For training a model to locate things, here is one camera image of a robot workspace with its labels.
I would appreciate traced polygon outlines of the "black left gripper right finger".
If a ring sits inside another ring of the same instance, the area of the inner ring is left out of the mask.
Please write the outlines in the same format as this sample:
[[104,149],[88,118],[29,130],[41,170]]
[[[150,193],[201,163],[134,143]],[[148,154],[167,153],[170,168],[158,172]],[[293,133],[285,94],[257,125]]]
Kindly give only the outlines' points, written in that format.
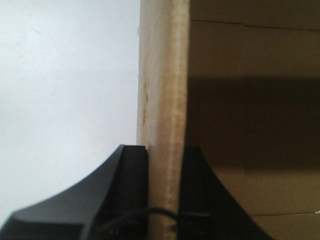
[[200,147],[184,149],[179,191],[179,240],[270,240],[215,175]]

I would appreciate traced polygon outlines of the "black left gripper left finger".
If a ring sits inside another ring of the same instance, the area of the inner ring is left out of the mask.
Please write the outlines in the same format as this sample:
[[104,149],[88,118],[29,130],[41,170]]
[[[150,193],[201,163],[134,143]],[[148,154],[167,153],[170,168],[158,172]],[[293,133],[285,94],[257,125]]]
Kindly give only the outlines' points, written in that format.
[[17,210],[3,240],[97,240],[97,227],[148,205],[148,152],[120,145],[95,171],[67,190]]

